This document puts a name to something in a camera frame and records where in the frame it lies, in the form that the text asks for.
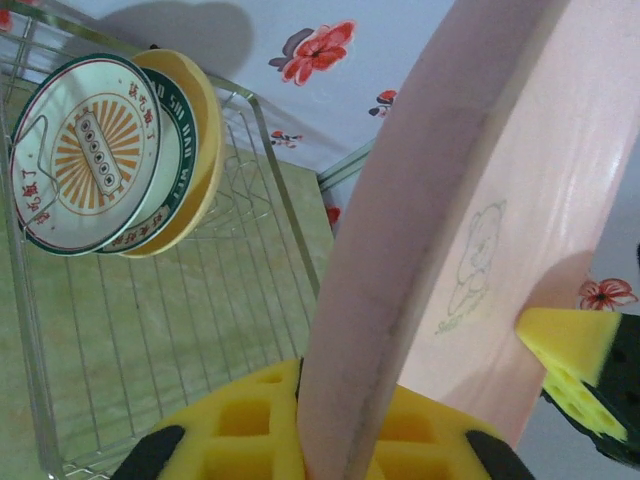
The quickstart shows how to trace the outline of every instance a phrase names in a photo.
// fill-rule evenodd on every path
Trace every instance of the dish rack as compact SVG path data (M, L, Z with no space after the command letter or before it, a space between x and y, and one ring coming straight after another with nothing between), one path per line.
M7 221L0 254L11 259L7 288L15 290L38 456L50 479L106 479L161 417L299 356L318 278L256 97L216 76L225 173L213 208L189 238L140 260L56 257L30 245L12 208L8 123L15 118L7 117L37 86L30 77L79 53L34 32L71 38L86 53L140 50L39 9L8 6L18 33L0 32L15 47L15 55L0 54ZM34 54L55 61L34 65Z

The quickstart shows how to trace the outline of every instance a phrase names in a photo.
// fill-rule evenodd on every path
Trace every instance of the white plate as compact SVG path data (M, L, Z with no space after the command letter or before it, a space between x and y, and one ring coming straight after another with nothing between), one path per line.
M149 80L124 58L90 55L51 74L13 133L11 177L27 237L79 255L126 229L157 170L159 112Z
M120 253L145 244L167 225L182 205L198 155L198 129L185 93L169 77L143 68L162 107L162 147L149 198L132 226L98 253Z

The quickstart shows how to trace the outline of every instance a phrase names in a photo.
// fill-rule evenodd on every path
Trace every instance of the plate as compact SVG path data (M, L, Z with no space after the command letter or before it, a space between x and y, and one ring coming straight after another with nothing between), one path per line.
M142 258L157 255L176 245L207 213L220 184L226 148L220 103L205 73L188 57L171 50L149 50L133 61L171 77L184 90L194 107L198 125L199 152L192 186L175 217L155 238L122 255Z
M162 107L162 145L158 174L149 198L132 226L98 253L118 253L144 245L174 217L187 194L198 155L194 111L182 89L157 70L143 68Z
M10 157L27 238L79 255L126 229L157 171L159 112L146 75L121 57L77 58L47 77L20 114Z

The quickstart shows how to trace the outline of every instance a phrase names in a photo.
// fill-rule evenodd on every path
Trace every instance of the red flower print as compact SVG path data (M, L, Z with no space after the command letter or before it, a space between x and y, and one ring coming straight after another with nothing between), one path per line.
M20 3L27 5L38 5L40 0L18 0ZM0 9L0 30L10 32L13 28L13 19L9 10Z
M13 20L11 19L11 13L9 10L0 10L0 30L3 32L9 32L12 27Z
M631 285L618 278L607 278L600 283L587 280L580 287L578 294L582 297L582 310L613 312L616 307L638 301L638 297L631 293Z
M302 135L287 135L282 130L274 130L271 134L271 145L284 145L288 148L296 148L296 142L302 140Z
M287 43L285 43L284 47L282 47L282 54L284 55L284 57L272 58L271 60L269 60L269 65L271 65L272 67L277 67L279 72L284 70L284 67L287 65L287 63L293 60L293 54L295 53L296 48L298 48L298 45L300 45L302 43L302 40L307 38L313 32L313 28L303 28L299 32L291 35L287 40Z
M384 118L389 113L391 106L393 105L393 101L396 98L398 92L395 90L385 90L380 95L376 97L376 101L378 102L377 107L373 107L369 109L369 115L372 117L381 117Z
M395 90L385 90L380 95L378 95L378 101L382 99L382 100L386 100L389 103L393 103L393 99L396 98L397 94L398 92L396 92Z
M329 225L331 228L335 227L338 220L340 220L342 210L338 207L325 207L325 210L327 211L327 217L329 217Z
M314 70L329 70L347 56L345 47L353 40L355 27L355 22L350 20L333 27L322 25L311 35L301 39L293 52L293 58L283 67L282 80L293 80L296 85L302 86L307 83ZM273 59L270 64L280 66L278 59Z

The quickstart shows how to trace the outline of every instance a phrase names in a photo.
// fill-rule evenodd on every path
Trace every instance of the bear drawing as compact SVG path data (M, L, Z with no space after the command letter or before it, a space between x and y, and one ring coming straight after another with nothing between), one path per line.
M505 206L505 201L492 204L471 219L467 248L458 266L456 286L449 302L449 315L468 313L484 294Z

